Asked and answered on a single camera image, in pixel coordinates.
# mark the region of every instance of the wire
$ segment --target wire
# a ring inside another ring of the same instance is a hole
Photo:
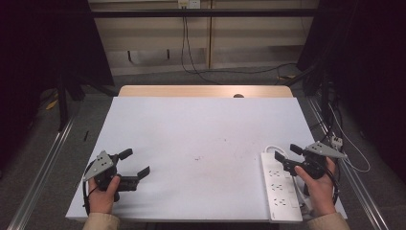
[[[281,154],[282,154],[284,157],[286,157],[286,159],[289,159],[289,156],[286,154],[286,152],[285,152],[281,147],[273,146],[273,145],[267,146],[267,147],[265,148],[265,152],[268,152],[269,149],[276,149],[276,150],[279,150],[279,151],[281,152]]]
[[[346,137],[346,139],[358,150],[358,152],[361,154],[361,156],[365,159],[365,161],[366,161],[367,164],[368,164],[368,168],[367,168],[366,170],[360,170],[360,169],[356,168],[355,166],[353,166],[353,165],[351,164],[351,162],[349,161],[348,158],[344,159],[344,162],[346,162],[346,163],[349,164],[353,169],[355,169],[355,170],[357,170],[357,171],[359,171],[359,172],[361,172],[361,173],[367,173],[367,172],[369,172],[370,169],[371,169],[371,165],[370,165],[370,162],[368,161],[367,157],[365,157],[364,153],[362,153],[362,151],[361,151],[356,145],[354,145],[354,143],[353,143],[353,142],[350,140],[350,138],[346,135],[346,133],[344,132],[344,130],[341,129],[340,124],[338,124],[338,119],[337,119],[337,117],[335,116],[335,113],[334,113],[334,111],[333,111],[333,109],[332,109],[332,107],[331,107],[330,104],[328,104],[328,107],[331,109],[332,115],[334,116],[334,119],[335,119],[335,121],[337,122],[337,126],[338,126],[338,127],[340,128],[340,130],[342,131],[344,137]]]
[[[189,51],[189,58],[191,60],[192,63],[192,68],[193,71],[187,70],[185,67],[185,64],[183,62],[183,54],[184,54],[184,49],[185,49],[185,38],[188,44],[188,51]],[[279,80],[280,80],[280,68],[287,66],[287,65],[296,65],[297,63],[294,62],[289,62],[289,63],[285,63],[285,64],[281,64],[277,67],[273,67],[273,68],[269,68],[266,70],[258,70],[258,71],[232,71],[232,70],[202,70],[202,71],[198,71],[195,66],[194,66],[194,62],[192,59],[192,53],[191,53],[191,44],[189,42],[189,27],[188,27],[188,19],[187,17],[183,17],[183,42],[182,42],[182,53],[181,53],[181,62],[182,62],[182,68],[185,70],[185,72],[189,73],[189,74],[197,74],[199,76],[200,79],[204,80],[204,81],[208,81],[211,83],[215,83],[215,84],[220,84],[218,82],[215,82],[213,80],[208,80],[206,78],[204,78],[203,76],[201,76],[200,74],[204,74],[204,73],[233,73],[233,74],[260,74],[260,73],[266,73],[266,72],[270,72],[273,70],[277,70],[278,71],[278,81],[275,83],[278,84]]]
[[[187,39],[188,42],[188,49],[189,49],[189,57],[191,59],[192,62],[192,67],[194,72],[189,71],[185,68],[185,65],[183,63],[183,51],[185,48],[185,38]],[[214,80],[208,80],[206,78],[204,78],[203,76],[200,75],[200,73],[196,70],[196,68],[194,67],[194,63],[193,63],[193,59],[192,59],[192,54],[191,54],[191,44],[189,43],[189,30],[188,30],[188,19],[186,17],[183,17],[183,42],[182,42],[182,55],[181,55],[181,61],[182,61],[182,67],[183,69],[190,74],[196,74],[200,79],[202,79],[203,81],[207,81],[210,83],[214,83],[214,84],[220,84],[219,82],[216,82]]]

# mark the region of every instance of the gray gripper bracket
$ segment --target gray gripper bracket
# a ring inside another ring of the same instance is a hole
[[[346,155],[338,150],[332,149],[323,143],[316,142],[305,148],[308,151],[316,153],[318,155],[333,157],[333,158],[346,158]]]
[[[103,173],[104,171],[108,170],[109,168],[113,167],[113,161],[108,156],[107,152],[103,150],[93,162],[92,167],[87,171],[87,173],[83,177],[83,181],[87,181],[90,178]]]

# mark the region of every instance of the black cable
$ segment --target black cable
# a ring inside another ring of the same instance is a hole
[[[279,80],[280,80],[281,74],[279,72],[279,66],[277,67],[277,81],[275,82],[275,85],[278,85]]]
[[[192,63],[192,67],[193,67],[193,71],[187,70],[184,62],[183,62],[183,53],[184,53],[184,49],[185,49],[185,38],[187,40],[188,43],[188,50],[189,50],[189,57]],[[204,80],[204,81],[208,81],[211,83],[215,83],[215,84],[220,84],[218,82],[215,82],[213,80],[208,80],[206,78],[204,78],[203,76],[201,76],[200,74],[204,74],[204,73],[232,73],[232,74],[260,74],[260,73],[266,73],[266,72],[270,72],[273,70],[277,70],[278,71],[278,81],[279,82],[279,78],[280,78],[280,73],[279,73],[279,69],[281,67],[287,66],[287,65],[296,65],[296,63],[285,63],[285,64],[281,64],[277,67],[273,67],[270,69],[266,69],[266,70],[259,70],[259,71],[252,71],[252,72],[244,72],[244,71],[232,71],[232,70],[202,70],[202,71],[198,71],[196,70],[195,66],[194,66],[194,62],[192,59],[192,54],[191,54],[191,45],[189,42],[189,27],[188,27],[188,19],[187,17],[183,17],[183,42],[182,42],[182,53],[181,53],[181,62],[182,62],[182,68],[185,70],[185,72],[189,73],[189,74],[197,74],[199,76],[200,79]]]
[[[188,42],[189,57],[190,57],[190,59],[191,59],[191,63],[192,63],[192,67],[193,67],[194,72],[191,72],[191,71],[187,70],[187,69],[185,68],[184,63],[183,63],[183,51],[184,51],[184,48],[185,48],[185,35],[186,35],[186,39],[187,39],[187,42]],[[193,59],[192,59],[192,54],[191,54],[191,45],[190,45],[190,43],[189,43],[188,19],[187,19],[186,17],[183,17],[183,42],[182,42],[181,61],[182,61],[182,67],[183,67],[183,69],[184,69],[187,73],[196,74],[196,75],[197,75],[200,79],[202,79],[203,81],[207,81],[207,82],[210,82],[210,83],[214,83],[214,84],[219,84],[219,85],[221,85],[219,82],[216,82],[216,81],[214,81],[214,80],[208,80],[208,79],[204,78],[203,76],[200,75],[200,73],[199,73],[199,72],[196,70],[196,68],[194,67],[194,63],[193,63]]]

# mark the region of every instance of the sleeve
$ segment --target sleeve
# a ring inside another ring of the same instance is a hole
[[[120,220],[109,214],[90,213],[83,230],[117,230]]]
[[[340,213],[315,218],[307,223],[310,230],[350,230],[346,220]]]

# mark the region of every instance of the white cable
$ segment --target white cable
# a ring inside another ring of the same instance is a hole
[[[331,109],[332,115],[334,116],[334,119],[335,119],[335,121],[336,121],[336,123],[337,123],[337,126],[338,126],[338,127],[340,128],[340,130],[343,132],[343,135],[346,137],[346,139],[358,150],[358,152],[362,155],[362,157],[364,157],[365,161],[366,161],[367,164],[368,164],[368,169],[367,169],[367,170],[360,170],[360,169],[356,168],[355,166],[353,166],[353,165],[351,164],[351,162],[350,162],[348,156],[347,156],[347,158],[343,159],[344,162],[347,163],[347,164],[349,164],[353,169],[355,169],[355,170],[357,170],[357,171],[359,171],[359,172],[361,172],[361,173],[367,173],[367,172],[369,172],[370,169],[371,169],[371,165],[370,165],[370,162],[368,161],[367,157],[365,157],[365,155],[362,153],[362,151],[361,151],[356,145],[354,145],[354,143],[350,140],[350,138],[349,138],[349,137],[346,135],[346,133],[343,131],[343,129],[342,129],[341,126],[340,126],[340,123],[338,122],[337,117],[335,116],[334,110],[332,109],[330,103],[328,104],[328,106],[329,106],[329,108]]]

